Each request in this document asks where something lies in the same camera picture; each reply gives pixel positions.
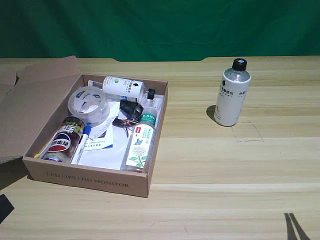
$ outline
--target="white paper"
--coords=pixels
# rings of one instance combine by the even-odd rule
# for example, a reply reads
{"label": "white paper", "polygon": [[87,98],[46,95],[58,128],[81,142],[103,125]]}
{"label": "white paper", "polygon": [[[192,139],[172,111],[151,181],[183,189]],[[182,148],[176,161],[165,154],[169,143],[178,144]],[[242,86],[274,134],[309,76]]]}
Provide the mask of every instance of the white paper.
{"label": "white paper", "polygon": [[99,138],[104,132],[108,130],[108,128],[112,125],[112,122],[119,114],[120,101],[108,102],[110,113],[107,119],[98,126],[95,126],[91,129],[89,139],[91,141]]}

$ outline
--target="cardboard box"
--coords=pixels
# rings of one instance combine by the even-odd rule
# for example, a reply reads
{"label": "cardboard box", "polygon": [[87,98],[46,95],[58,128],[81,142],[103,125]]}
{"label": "cardboard box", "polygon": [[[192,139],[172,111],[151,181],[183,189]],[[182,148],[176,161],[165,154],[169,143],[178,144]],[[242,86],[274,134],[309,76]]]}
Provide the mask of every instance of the cardboard box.
{"label": "cardboard box", "polygon": [[[166,81],[136,79],[164,95],[159,125],[147,173],[73,165],[33,158],[69,116],[67,102],[88,80],[102,83],[104,75],[81,74],[74,56],[27,66],[15,87],[9,84],[0,101],[0,160],[21,158],[36,181],[147,197],[168,99]],[[0,78],[4,85],[11,82]]]}

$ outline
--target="wood grain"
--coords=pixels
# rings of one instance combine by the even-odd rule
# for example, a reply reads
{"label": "wood grain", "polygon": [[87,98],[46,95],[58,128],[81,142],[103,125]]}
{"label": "wood grain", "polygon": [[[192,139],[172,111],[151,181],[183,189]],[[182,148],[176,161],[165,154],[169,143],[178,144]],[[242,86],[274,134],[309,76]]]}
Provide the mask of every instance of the wood grain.
{"label": "wood grain", "polygon": [[[252,83],[233,127],[210,118],[233,57],[79,59],[83,73],[169,82],[149,198],[36,182],[21,178],[23,165],[2,165],[15,210],[0,239],[287,240],[285,213],[320,239],[320,56],[246,59]],[[0,59],[0,71],[43,60]]]}

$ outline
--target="white plastic bottle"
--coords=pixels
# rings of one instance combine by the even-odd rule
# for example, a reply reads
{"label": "white plastic bottle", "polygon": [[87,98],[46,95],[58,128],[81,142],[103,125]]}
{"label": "white plastic bottle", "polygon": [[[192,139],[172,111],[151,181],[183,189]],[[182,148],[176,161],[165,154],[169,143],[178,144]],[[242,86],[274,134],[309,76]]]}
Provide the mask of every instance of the white plastic bottle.
{"label": "white plastic bottle", "polygon": [[142,81],[136,81],[115,76],[106,76],[102,91],[108,94],[109,98],[128,100],[141,103],[146,98],[147,88]]}
{"label": "white plastic bottle", "polygon": [[154,108],[155,91],[149,89],[143,101],[141,120],[130,136],[120,170],[146,173],[156,135],[157,110]]}
{"label": "white plastic bottle", "polygon": [[213,116],[222,126],[230,127],[238,122],[251,81],[246,68],[247,61],[237,58],[232,67],[223,73]]}

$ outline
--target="packing tape roll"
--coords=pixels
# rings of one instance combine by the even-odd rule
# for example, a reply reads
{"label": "packing tape roll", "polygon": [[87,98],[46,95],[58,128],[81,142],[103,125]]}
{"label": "packing tape roll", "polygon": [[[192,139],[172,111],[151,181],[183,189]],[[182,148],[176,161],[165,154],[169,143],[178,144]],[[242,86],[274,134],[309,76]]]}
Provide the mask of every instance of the packing tape roll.
{"label": "packing tape roll", "polygon": [[95,86],[85,86],[75,91],[68,100],[68,109],[86,125],[103,123],[110,112],[106,94]]}

